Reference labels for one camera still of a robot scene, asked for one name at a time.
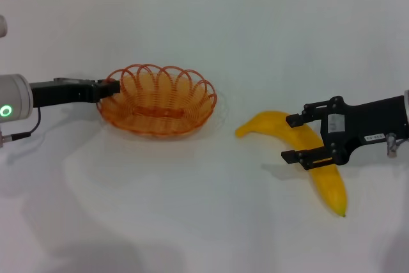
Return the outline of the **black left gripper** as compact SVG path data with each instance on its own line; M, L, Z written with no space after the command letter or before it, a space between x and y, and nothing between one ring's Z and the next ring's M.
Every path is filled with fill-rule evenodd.
M119 81L94 81L89 79L55 78L53 81L33 82L33 107L96 103L121 91Z

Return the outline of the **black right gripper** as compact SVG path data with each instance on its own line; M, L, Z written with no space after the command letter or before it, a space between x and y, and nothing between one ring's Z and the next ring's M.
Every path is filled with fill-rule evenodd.
M300 114L286 117L290 127L321 121L324 146L310 150L281 152L287 164L305 170L345 165L357 148L387 142L387 136L406 139L406 98L403 95L361 105L348 105L338 96L304 105Z

